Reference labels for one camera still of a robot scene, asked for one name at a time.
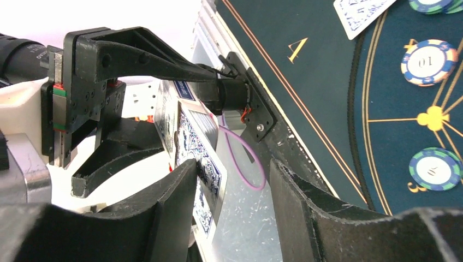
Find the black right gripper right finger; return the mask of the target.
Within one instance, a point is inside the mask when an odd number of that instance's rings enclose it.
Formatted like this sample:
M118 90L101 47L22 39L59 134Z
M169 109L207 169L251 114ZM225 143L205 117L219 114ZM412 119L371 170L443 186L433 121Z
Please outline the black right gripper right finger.
M382 215L326 193L276 159L270 187L284 261L462 261L462 209Z

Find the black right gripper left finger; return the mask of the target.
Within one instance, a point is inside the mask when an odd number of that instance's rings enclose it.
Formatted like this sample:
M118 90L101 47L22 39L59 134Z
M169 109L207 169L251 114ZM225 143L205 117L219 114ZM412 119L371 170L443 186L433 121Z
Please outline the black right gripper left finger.
M1 206L1 261L186 261L196 191L190 159L98 213Z

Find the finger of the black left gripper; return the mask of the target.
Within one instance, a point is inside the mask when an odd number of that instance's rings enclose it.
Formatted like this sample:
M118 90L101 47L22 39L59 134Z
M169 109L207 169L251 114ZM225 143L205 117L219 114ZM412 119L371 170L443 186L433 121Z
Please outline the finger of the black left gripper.
M187 82L216 79L215 73L191 63L144 27L106 28L77 37L75 73L92 82L125 76Z
M71 195L86 198L124 168L163 151L151 122L121 118L71 178Z

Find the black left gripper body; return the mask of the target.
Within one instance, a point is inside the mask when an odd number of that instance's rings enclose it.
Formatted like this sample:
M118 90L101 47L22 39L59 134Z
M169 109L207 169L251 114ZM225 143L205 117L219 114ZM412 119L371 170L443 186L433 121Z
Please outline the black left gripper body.
M107 74L122 66L113 45L119 31L106 27L69 32L63 47L47 46L40 65L48 70L41 91L42 152L48 162L67 168L74 149L108 118L114 100L121 114L126 83Z

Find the blue playing card box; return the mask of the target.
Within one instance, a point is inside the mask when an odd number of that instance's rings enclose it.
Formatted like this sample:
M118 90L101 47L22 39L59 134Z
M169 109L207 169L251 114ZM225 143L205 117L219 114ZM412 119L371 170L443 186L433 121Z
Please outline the blue playing card box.
M189 111L193 120L216 148L218 142L217 117L201 102L193 87L195 83L185 81L162 80L158 89L154 123L162 139L164 149L169 155L169 165L175 168L179 144L176 132L180 126L180 114L183 109Z

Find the blue backed playing card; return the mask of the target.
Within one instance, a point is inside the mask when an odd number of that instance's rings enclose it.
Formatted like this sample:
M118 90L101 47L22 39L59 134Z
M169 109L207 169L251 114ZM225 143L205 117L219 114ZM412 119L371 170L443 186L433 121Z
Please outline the blue backed playing card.
M353 40L393 3L394 0L335 0L333 6L347 38Z
M193 217L200 232L212 240L227 183L226 168L215 150L217 126L210 115L182 107L176 135L175 164L193 159L199 172Z

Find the green poker chip stack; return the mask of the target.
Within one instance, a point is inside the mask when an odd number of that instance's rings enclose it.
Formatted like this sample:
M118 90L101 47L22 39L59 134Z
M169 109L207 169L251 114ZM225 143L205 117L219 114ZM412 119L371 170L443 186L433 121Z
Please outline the green poker chip stack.
M438 147L417 152L408 169L418 186L432 191L453 189L462 179L462 160L455 153Z

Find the orange poker chip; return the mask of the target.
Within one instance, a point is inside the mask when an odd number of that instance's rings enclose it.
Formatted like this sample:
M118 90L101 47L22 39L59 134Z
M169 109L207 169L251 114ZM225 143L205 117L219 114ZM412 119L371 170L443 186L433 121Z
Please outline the orange poker chip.
M462 11L462 0L409 0L409 6L422 14L453 14Z

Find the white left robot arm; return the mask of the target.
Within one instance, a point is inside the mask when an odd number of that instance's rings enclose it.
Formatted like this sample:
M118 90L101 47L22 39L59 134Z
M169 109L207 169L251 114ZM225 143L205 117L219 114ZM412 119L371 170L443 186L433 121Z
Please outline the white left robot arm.
M48 164L67 167L91 132L96 149L72 177L87 197L114 174L160 151L147 122L122 118L126 76L215 81L212 69L187 61L143 27L70 32L62 49L1 37L1 132L21 172L27 203L50 203Z

